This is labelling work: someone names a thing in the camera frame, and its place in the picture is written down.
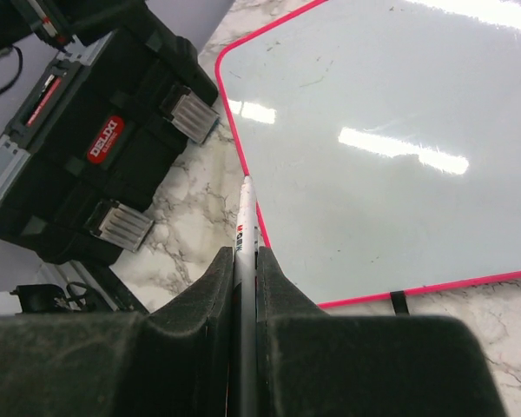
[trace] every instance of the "toolbox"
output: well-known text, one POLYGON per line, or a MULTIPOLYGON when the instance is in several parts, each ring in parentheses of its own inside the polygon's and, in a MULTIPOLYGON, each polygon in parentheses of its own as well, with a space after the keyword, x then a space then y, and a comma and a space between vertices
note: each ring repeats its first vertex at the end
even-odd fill
POLYGON ((0 239, 45 261, 110 265, 152 226, 143 212, 218 96, 196 50, 146 7, 60 53, 0 138, 0 239))

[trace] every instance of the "wire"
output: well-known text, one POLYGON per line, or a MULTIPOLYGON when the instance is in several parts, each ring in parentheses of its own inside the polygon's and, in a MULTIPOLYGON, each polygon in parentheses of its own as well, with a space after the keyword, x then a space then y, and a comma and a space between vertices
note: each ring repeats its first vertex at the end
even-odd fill
POLYGON ((13 77, 13 79, 9 83, 4 85, 0 89, 0 96, 3 93, 5 93, 6 91, 8 91, 9 89, 11 89, 15 83, 17 83, 17 80, 19 79, 19 76, 21 75, 21 73, 23 71, 23 52, 17 46, 12 46, 12 48, 14 50, 16 50, 17 57, 19 58, 18 65, 17 65, 17 74, 16 74, 16 76, 13 77))

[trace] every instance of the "marble surface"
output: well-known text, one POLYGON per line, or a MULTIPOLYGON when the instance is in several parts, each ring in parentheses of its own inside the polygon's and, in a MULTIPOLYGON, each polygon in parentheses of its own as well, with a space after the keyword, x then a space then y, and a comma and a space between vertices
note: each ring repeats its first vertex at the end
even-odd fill
MULTIPOLYGON (((214 78, 220 51, 306 0, 237 0, 200 55, 214 78)), ((217 110, 224 114, 218 103, 217 110)), ((151 311, 201 277, 221 246, 233 244, 243 180, 225 116, 202 146, 190 144, 158 189, 149 213, 156 225, 142 249, 124 253, 113 270, 151 311)), ((521 281, 412 297, 413 314, 446 314, 479 338, 510 415, 521 416, 521 281)), ((389 302, 331 314, 390 314, 389 302)))

